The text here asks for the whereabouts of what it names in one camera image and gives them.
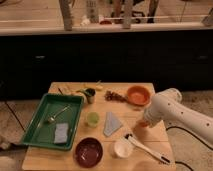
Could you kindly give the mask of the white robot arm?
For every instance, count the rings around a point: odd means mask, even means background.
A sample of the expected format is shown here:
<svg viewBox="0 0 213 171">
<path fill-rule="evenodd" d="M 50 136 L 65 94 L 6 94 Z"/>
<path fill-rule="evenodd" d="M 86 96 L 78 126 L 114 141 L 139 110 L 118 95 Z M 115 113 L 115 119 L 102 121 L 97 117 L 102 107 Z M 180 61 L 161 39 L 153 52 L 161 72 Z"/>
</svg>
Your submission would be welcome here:
<svg viewBox="0 0 213 171">
<path fill-rule="evenodd" d="M 182 94 L 176 88 L 169 88 L 151 97 L 151 104 L 145 109 L 143 119 L 154 127 L 161 120 L 174 118 L 204 140 L 213 144 L 213 118 L 181 104 Z"/>
</svg>

